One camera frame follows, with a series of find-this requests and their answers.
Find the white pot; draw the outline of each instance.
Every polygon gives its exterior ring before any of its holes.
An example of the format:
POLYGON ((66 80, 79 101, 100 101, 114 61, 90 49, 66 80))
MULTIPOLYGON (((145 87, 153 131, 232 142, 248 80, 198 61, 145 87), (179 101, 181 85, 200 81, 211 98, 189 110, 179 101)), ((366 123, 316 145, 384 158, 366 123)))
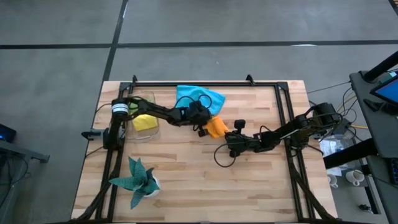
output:
MULTIPOLYGON (((158 180, 156 177, 153 177, 153 178, 154 178, 154 180, 155 180, 157 186, 160 188, 159 180, 158 180)), ((160 190, 155 190, 155 191, 152 192, 151 194, 145 195, 144 197, 155 197, 157 194, 159 194, 159 192, 160 192, 160 190)))

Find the blue cloth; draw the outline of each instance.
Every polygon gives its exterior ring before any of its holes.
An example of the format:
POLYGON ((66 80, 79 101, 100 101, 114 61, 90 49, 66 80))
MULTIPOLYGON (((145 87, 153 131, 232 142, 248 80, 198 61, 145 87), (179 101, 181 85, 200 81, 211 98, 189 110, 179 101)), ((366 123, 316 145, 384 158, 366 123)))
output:
MULTIPOLYGON (((177 100, 183 96, 189 96, 194 100, 198 100, 199 96, 203 94, 208 95, 211 98, 211 106, 209 108, 211 115, 217 115, 224 105, 225 101, 224 95, 199 86, 185 86, 185 85, 177 86, 177 100)), ((207 96, 202 96, 199 100, 203 106, 209 107, 210 99, 207 96)), ((182 98, 175 107, 176 108, 183 106, 189 107, 190 103, 192 103, 191 99, 182 98)))

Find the monitor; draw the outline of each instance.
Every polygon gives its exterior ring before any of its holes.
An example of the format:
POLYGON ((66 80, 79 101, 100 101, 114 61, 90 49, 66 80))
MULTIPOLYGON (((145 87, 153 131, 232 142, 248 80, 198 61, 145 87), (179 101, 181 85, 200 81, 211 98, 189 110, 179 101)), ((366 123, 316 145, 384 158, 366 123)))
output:
POLYGON ((398 106, 398 75, 372 89, 371 94, 398 106))
POLYGON ((17 132, 13 129, 0 124, 0 141, 12 143, 16 134, 17 132))

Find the wooden tabletop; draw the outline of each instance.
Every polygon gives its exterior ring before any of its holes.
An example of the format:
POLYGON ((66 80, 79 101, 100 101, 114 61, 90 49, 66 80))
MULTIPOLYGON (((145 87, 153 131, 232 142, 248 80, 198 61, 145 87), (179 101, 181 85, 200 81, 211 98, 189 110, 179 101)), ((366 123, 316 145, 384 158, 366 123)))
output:
MULTIPOLYGON (((294 114, 302 114, 309 108, 304 82, 288 83, 294 114)), ((117 98, 119 84, 104 82, 98 107, 117 98)), ((261 125, 270 129, 280 126, 274 88, 250 86, 209 89, 225 95, 225 104, 219 116, 230 130, 234 129, 236 119, 246 120, 243 133, 248 136, 258 133, 261 125)), ((137 91, 153 92, 158 105, 171 108, 175 104, 175 87, 135 87, 134 92, 137 91)), ((111 108, 105 106, 97 113, 93 127, 107 128, 110 117, 111 108)), ((155 167, 154 176, 160 180, 161 191, 154 198, 144 198, 135 209, 130 210, 132 192, 118 188, 114 222, 297 221, 283 143, 269 152, 244 152, 233 166, 222 168, 214 162, 213 152, 225 143, 223 138, 199 138, 191 126, 175 127, 163 120, 159 120, 159 126, 155 139, 144 143, 126 141, 121 177, 130 176, 128 156, 135 160, 141 158, 146 169, 155 167)), ((311 145, 319 147, 316 141, 312 141, 311 145)), ((87 153, 100 146, 100 140, 90 142, 87 153)), ((72 218, 82 214, 98 193, 105 157, 106 151, 101 149, 85 160, 72 218)), ((218 151, 217 157, 222 164, 231 162, 226 147, 218 151)), ((303 150, 303 157, 311 191, 336 217, 322 155, 308 148, 303 150)), ((110 191, 105 198, 103 214, 108 210, 109 195, 110 191)), ((302 192, 300 198, 306 214, 302 192)))

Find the green plant leaf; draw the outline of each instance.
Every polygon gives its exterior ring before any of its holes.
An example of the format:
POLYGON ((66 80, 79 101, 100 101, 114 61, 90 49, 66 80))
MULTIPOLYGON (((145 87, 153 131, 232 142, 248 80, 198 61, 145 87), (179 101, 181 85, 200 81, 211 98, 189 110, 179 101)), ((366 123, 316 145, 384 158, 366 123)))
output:
POLYGON ((141 158, 138 159, 136 166, 134 168, 134 175, 133 175, 138 182, 146 183, 148 181, 147 174, 145 171, 145 167, 141 163, 141 158))
POLYGON ((150 168, 150 169, 147 170, 147 179, 148 179, 148 180, 151 180, 151 179, 154 178, 154 176, 152 175, 152 171, 153 171, 154 169, 155 169, 155 168, 150 168))
POLYGON ((134 177, 118 177, 109 180, 109 182, 126 190, 134 190, 135 185, 137 185, 134 183, 134 177))
POLYGON ((132 159, 131 157, 129 157, 129 166, 130 166, 130 173, 132 176, 134 176, 134 169, 136 167, 137 162, 132 159))
POLYGON ((134 179, 132 190, 139 190, 145 183, 139 182, 137 179, 134 179))
POLYGON ((155 190, 159 190, 159 186, 156 184, 154 179, 149 179, 147 185, 145 185, 142 190, 146 193, 146 194, 151 194, 153 193, 155 190))
POLYGON ((141 190, 135 191, 134 195, 132 196, 132 199, 131 199, 130 209, 135 208, 144 196, 145 196, 145 192, 143 192, 141 190))

